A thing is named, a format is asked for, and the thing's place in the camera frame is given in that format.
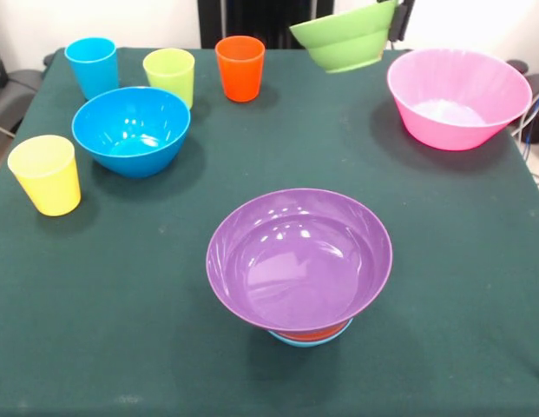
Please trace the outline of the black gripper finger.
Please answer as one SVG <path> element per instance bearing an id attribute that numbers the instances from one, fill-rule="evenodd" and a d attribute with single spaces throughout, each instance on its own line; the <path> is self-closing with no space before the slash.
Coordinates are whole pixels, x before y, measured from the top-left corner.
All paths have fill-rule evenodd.
<path id="1" fill-rule="evenodd" d="M 404 40 L 414 5 L 415 0 L 404 0 L 396 6 L 389 28 L 389 41 L 391 43 Z"/>

